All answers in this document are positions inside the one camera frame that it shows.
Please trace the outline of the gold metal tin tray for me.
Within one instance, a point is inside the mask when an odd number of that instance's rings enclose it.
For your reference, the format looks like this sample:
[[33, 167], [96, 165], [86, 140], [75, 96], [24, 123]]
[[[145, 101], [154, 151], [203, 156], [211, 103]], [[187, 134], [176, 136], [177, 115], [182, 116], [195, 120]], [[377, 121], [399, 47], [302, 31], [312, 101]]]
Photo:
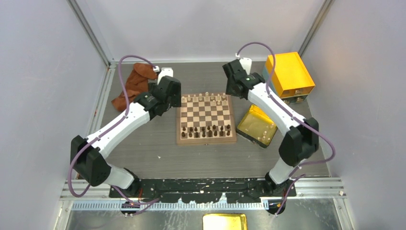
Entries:
[[237, 134], [266, 149], [278, 128], [256, 105], [252, 104], [237, 126]]

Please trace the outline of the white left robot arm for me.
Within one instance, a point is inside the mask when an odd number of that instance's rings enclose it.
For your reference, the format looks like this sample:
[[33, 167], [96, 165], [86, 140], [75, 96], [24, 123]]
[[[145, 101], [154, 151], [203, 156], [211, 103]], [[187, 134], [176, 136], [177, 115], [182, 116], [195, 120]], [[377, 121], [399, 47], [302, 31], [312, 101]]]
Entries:
[[128, 198], [138, 195], [138, 177], [128, 169], [107, 163], [114, 148], [133, 131], [172, 107], [181, 106], [181, 83], [171, 68], [163, 68], [148, 92], [141, 93], [122, 112], [99, 131], [71, 142], [73, 168], [91, 186], [109, 184], [121, 188]]

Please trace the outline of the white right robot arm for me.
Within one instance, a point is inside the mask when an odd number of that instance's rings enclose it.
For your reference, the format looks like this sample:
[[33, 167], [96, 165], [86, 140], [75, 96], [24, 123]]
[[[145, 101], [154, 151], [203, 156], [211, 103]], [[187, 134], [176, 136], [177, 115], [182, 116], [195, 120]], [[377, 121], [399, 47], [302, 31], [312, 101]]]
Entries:
[[259, 107], [283, 135], [279, 159], [266, 174], [266, 191], [277, 197], [284, 191], [284, 182], [294, 169], [310, 158], [319, 148], [319, 124], [314, 118], [305, 118], [290, 108], [271, 89], [269, 81], [254, 72], [248, 59], [235, 59], [222, 66], [227, 77], [226, 93], [244, 98]]

